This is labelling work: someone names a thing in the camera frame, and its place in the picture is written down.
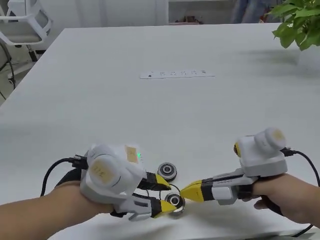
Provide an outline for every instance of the person's leg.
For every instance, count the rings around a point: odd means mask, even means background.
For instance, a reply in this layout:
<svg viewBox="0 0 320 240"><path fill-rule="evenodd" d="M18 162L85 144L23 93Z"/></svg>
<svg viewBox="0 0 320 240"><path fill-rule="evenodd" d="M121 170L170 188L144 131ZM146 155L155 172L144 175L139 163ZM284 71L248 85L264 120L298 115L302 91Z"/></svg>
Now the person's leg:
<svg viewBox="0 0 320 240"><path fill-rule="evenodd" d="M240 24L245 15L249 0L237 0L231 16L231 24Z"/></svg>
<svg viewBox="0 0 320 240"><path fill-rule="evenodd" d="M266 13L268 0L249 0L245 14L242 19L243 24L257 24L260 17Z"/></svg>

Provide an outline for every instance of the chair leg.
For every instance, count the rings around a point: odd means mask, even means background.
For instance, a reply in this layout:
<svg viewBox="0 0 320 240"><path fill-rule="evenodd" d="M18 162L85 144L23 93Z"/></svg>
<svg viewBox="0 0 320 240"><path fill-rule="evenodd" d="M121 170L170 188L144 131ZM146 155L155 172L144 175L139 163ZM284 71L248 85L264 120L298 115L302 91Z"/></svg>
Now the chair leg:
<svg viewBox="0 0 320 240"><path fill-rule="evenodd" d="M28 53L29 53L29 56L30 56L32 62L35 63L36 61L38 61L37 55L36 55L35 51L33 51L33 49L31 48L31 46L26 45L26 47L28 48Z"/></svg>
<svg viewBox="0 0 320 240"><path fill-rule="evenodd" d="M13 71L13 73L16 76L18 74L21 74L21 73L23 73L25 71L30 70L34 65L35 65L35 62L28 62L28 63L22 65L21 67L18 67L17 69L15 69ZM12 79L12 72L8 73L8 79L9 79L9 81Z"/></svg>

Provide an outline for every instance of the black trigger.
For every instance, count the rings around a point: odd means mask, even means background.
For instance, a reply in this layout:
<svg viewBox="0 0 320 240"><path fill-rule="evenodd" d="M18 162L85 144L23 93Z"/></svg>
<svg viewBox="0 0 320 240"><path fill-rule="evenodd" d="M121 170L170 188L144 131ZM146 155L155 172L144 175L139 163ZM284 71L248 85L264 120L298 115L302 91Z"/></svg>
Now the black trigger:
<svg viewBox="0 0 320 240"><path fill-rule="evenodd" d="M115 210L113 210L113 212L111 212L110 215L117 218L123 218L125 215L127 215L127 212L118 213Z"/></svg>

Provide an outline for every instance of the white table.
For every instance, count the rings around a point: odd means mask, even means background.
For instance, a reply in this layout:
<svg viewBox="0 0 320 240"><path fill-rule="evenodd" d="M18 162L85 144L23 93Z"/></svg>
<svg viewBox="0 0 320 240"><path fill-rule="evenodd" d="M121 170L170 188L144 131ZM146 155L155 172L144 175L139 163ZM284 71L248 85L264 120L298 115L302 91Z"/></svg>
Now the white table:
<svg viewBox="0 0 320 240"><path fill-rule="evenodd" d="M239 136L281 128L320 168L320 79L282 49L276 24L66 29L0 108L0 204L40 194L48 167L92 143L139 143L149 171L177 166L175 184L231 172ZM205 69L216 77L140 79L149 70ZM308 163L289 172L315 183ZM70 169L60 165L47 189ZM298 225L253 203L189 202L179 220L100 215L53 240L241 239Z"/></svg>

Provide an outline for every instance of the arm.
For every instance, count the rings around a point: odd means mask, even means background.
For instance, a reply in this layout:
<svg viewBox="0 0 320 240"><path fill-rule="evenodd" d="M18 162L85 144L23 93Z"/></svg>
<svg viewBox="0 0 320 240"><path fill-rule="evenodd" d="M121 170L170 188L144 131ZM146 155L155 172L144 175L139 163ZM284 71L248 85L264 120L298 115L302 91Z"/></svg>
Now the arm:
<svg viewBox="0 0 320 240"><path fill-rule="evenodd" d="M253 186L253 194L268 196L285 217L296 223L320 227L320 188L317 186L284 174L258 181ZM258 200L254 207L258 210L267 208L262 200Z"/></svg>
<svg viewBox="0 0 320 240"><path fill-rule="evenodd" d="M0 206L0 239L46 240L99 213L112 211L112 205L93 203L82 196L78 182L68 182L46 196Z"/></svg>

